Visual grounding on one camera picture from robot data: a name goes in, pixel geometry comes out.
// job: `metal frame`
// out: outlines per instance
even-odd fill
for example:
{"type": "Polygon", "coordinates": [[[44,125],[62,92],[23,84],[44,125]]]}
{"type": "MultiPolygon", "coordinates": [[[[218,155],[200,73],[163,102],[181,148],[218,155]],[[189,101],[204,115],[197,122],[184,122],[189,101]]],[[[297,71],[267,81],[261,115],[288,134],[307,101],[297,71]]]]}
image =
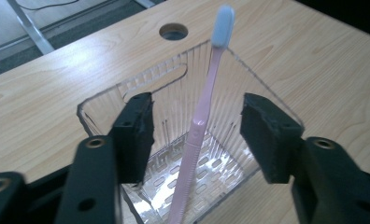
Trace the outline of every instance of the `metal frame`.
{"type": "Polygon", "coordinates": [[[7,0],[14,12],[17,14],[22,28],[27,32],[31,39],[36,43],[36,46],[42,52],[42,54],[48,54],[54,51],[53,46],[49,41],[42,35],[42,33],[36,28],[31,19],[22,11],[16,0],[7,0]]]}
{"type": "Polygon", "coordinates": [[[150,0],[135,0],[139,5],[143,6],[144,8],[154,7],[156,4],[151,2],[150,0]]]}

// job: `wooden table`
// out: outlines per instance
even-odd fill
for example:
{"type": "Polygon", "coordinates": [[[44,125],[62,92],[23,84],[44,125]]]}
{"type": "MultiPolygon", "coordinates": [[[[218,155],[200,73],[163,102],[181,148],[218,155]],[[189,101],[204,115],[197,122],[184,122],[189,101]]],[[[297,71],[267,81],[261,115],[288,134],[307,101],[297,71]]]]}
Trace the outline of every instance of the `wooden table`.
{"type": "MultiPolygon", "coordinates": [[[[70,163],[87,137],[77,105],[208,39],[226,1],[170,0],[0,76],[0,172],[28,181],[70,163]],[[167,41],[159,29],[189,29],[167,41]]],[[[370,173],[370,35],[288,0],[230,1],[234,50],[303,119],[370,173]]],[[[295,223],[290,185],[258,173],[206,223],[295,223]]]]}

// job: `white bristles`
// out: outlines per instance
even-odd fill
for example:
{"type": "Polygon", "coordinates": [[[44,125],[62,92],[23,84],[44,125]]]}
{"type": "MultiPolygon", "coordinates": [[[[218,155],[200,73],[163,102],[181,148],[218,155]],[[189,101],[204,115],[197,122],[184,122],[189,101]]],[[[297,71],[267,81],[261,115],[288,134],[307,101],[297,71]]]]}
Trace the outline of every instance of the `white bristles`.
{"type": "Polygon", "coordinates": [[[211,36],[211,44],[216,48],[228,48],[235,23],[235,11],[228,5],[220,7],[211,36]]]}

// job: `table surface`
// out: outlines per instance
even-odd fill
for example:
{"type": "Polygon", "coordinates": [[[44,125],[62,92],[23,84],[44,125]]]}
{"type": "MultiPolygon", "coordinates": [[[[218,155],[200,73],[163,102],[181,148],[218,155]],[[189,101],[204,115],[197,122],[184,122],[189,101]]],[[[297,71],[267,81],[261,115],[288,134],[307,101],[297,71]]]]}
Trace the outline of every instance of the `table surface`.
{"type": "MultiPolygon", "coordinates": [[[[0,172],[30,182],[69,164],[87,137],[77,105],[209,39],[224,2],[170,0],[1,75],[0,172]],[[162,39],[169,22],[189,35],[162,39]]],[[[304,137],[335,140],[370,173],[370,35],[289,0],[229,2],[230,48],[302,118],[304,137]]],[[[259,172],[206,223],[295,223],[290,187],[259,172]]]]}

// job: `floor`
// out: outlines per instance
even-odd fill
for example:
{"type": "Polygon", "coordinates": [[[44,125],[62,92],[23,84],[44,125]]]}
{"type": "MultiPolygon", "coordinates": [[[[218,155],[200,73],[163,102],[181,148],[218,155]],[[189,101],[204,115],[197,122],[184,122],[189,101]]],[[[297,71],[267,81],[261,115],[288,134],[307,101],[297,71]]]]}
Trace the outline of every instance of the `floor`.
{"type": "MultiPolygon", "coordinates": [[[[20,5],[29,8],[43,7],[46,5],[61,4],[71,1],[72,0],[17,0],[20,5]]],[[[74,4],[66,6],[47,7],[36,11],[24,9],[23,11],[34,22],[36,27],[40,29],[56,21],[79,13],[82,10],[94,7],[104,1],[105,0],[80,0],[74,4]]],[[[17,20],[16,13],[6,0],[0,0],[0,46],[4,46],[5,44],[8,44],[24,35],[26,35],[26,33],[17,20]]]]}
{"type": "MultiPolygon", "coordinates": [[[[58,1],[63,2],[64,0],[50,0],[50,4],[52,2],[58,3],[58,1]]],[[[79,0],[79,2],[84,3],[88,3],[88,1],[89,5],[76,6],[71,4],[63,6],[72,7],[70,9],[53,7],[57,13],[52,11],[51,13],[37,14],[31,11],[31,13],[27,13],[27,16],[35,21],[36,26],[53,48],[59,49],[146,9],[143,4],[138,3],[145,0],[79,0]],[[36,21],[37,17],[45,14],[43,20],[36,21]]],[[[151,0],[147,2],[159,4],[163,1],[151,0]]],[[[5,14],[4,11],[8,14],[15,14],[6,0],[2,0],[0,3],[4,2],[6,3],[5,9],[4,7],[0,8],[3,14],[5,14]]],[[[43,6],[42,4],[38,6],[21,4],[27,7],[43,6]]],[[[42,56],[42,53],[30,36],[23,31],[17,19],[0,19],[0,74],[40,56],[42,56]]]]}
{"type": "Polygon", "coordinates": [[[370,0],[296,0],[370,34],[370,0]]]}

